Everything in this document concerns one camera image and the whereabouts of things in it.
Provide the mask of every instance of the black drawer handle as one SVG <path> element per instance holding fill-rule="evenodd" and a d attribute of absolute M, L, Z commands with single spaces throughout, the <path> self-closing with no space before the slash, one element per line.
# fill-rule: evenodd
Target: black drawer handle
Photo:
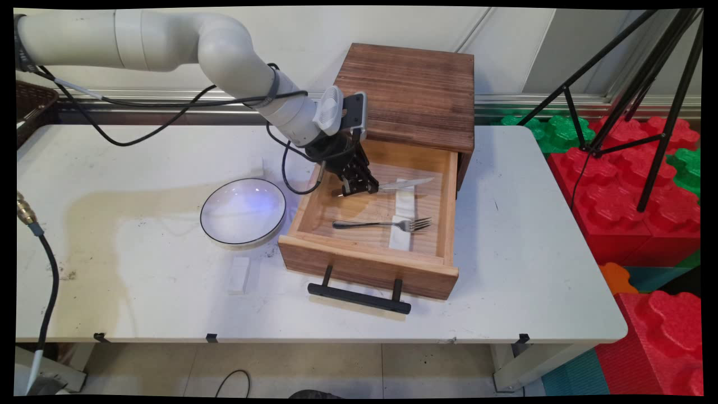
<path fill-rule="evenodd" d="M 409 311 L 411 311 L 410 304 L 399 301 L 399 298 L 401 297 L 401 279 L 394 280 L 394 292 L 391 295 L 391 299 L 385 299 L 364 295 L 362 293 L 350 292 L 349 290 L 331 288 L 329 286 L 329 278 L 331 276 L 332 265 L 329 265 L 327 267 L 327 272 L 324 273 L 324 281 L 322 281 L 321 285 L 310 283 L 307 286 L 309 294 L 343 300 L 350 303 L 357 303 L 363 306 L 380 308 L 382 310 L 395 311 L 402 314 L 409 314 Z"/>

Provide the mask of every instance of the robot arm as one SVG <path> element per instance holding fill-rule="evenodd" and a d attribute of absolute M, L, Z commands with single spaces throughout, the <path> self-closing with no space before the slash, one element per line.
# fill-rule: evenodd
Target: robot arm
<path fill-rule="evenodd" d="M 270 68 L 254 52 L 247 29 L 237 20 L 208 13 L 164 14 L 142 9 L 63 10 L 16 16 L 16 68 L 36 65 L 87 65 L 133 70 L 171 71 L 199 63 L 204 74 L 235 98 L 298 91 L 283 72 Z M 307 96 L 268 97 L 252 106 L 307 155 L 320 160 L 346 150 L 351 129 L 356 153 L 326 160 L 326 169 L 345 185 L 345 195 L 376 192 L 368 161 L 358 144 L 365 136 L 366 97 L 343 98 L 338 88 L 327 89 L 317 105 Z M 363 115 L 360 124 L 339 124 L 344 103 Z"/>

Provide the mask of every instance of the table leg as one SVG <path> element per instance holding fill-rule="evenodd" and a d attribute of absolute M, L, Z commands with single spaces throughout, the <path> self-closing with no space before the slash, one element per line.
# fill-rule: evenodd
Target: table leg
<path fill-rule="evenodd" d="M 32 359 L 34 354 L 25 349 L 15 347 L 15 393 L 16 395 L 25 395 L 27 388 L 27 380 L 30 376 L 32 367 Z M 48 358 L 42 358 L 40 361 L 39 373 L 44 377 L 56 377 L 66 382 L 65 390 L 69 392 L 78 392 L 85 383 L 85 373 L 73 369 L 64 364 L 55 362 Z"/>
<path fill-rule="evenodd" d="M 510 344 L 492 344 L 496 391 L 516 391 L 594 346 L 596 344 L 532 344 L 513 357 Z"/>
<path fill-rule="evenodd" d="M 61 344 L 65 347 L 63 355 L 57 358 L 60 364 L 72 367 L 80 372 L 85 371 L 85 366 L 90 360 L 93 348 L 97 343 L 95 342 L 73 342 L 69 344 Z"/>

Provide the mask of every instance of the brown basket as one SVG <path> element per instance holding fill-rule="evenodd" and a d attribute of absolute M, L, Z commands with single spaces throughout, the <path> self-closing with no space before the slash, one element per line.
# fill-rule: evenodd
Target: brown basket
<path fill-rule="evenodd" d="M 43 106 L 38 114 L 28 119 L 17 130 L 18 149 L 37 128 L 60 122 L 56 101 L 57 91 L 15 80 L 15 117 L 17 122 L 20 122 L 33 109 Z"/>

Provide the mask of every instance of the red foam block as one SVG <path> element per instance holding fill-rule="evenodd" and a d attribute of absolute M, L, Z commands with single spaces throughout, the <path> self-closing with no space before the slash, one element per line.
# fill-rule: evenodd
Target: red foam block
<path fill-rule="evenodd" d="M 703 395 L 701 300 L 663 291 L 615 299 L 628 334 L 596 346 L 611 394 Z"/>
<path fill-rule="evenodd" d="M 646 147 L 634 147 L 620 150 L 615 152 L 615 154 L 616 156 L 610 161 L 618 168 L 619 184 L 628 190 L 637 191 L 640 195 L 648 179 L 648 172 L 651 171 L 656 150 Z M 656 183 L 653 185 L 654 190 L 672 185 L 676 172 L 674 166 L 666 164 L 666 158 L 664 156 L 661 167 L 658 169 Z"/>
<path fill-rule="evenodd" d="M 551 154 L 547 161 L 570 205 L 586 153 L 573 148 Z M 643 214 L 635 210 L 638 199 L 619 186 L 617 172 L 607 159 L 591 157 L 576 189 L 573 214 L 599 265 L 623 262 L 651 237 Z"/>
<path fill-rule="evenodd" d="M 653 136 L 663 132 L 663 128 L 666 125 L 666 119 L 654 116 L 646 122 L 641 124 L 641 129 L 648 135 Z M 666 153 L 673 154 L 678 149 L 689 149 L 695 151 L 697 146 L 696 143 L 701 138 L 700 133 L 691 130 L 689 123 L 685 119 L 676 120 L 676 126 L 673 128 L 673 134 L 671 140 L 668 142 L 668 149 Z"/>
<path fill-rule="evenodd" d="M 643 223 L 651 238 L 625 258 L 625 266 L 675 267 L 701 246 L 698 196 L 673 183 L 653 190 Z"/>
<path fill-rule="evenodd" d="M 603 124 L 606 123 L 606 119 L 608 119 L 608 116 L 604 116 L 599 121 L 593 122 L 589 125 L 589 128 L 598 133 L 603 127 Z M 645 139 L 646 137 L 648 137 L 648 134 L 646 134 L 641 127 L 640 122 L 635 119 L 631 119 L 628 122 L 623 119 L 618 119 L 613 125 L 611 132 L 608 132 L 608 136 L 603 140 L 601 149 L 609 149 L 636 140 Z"/>

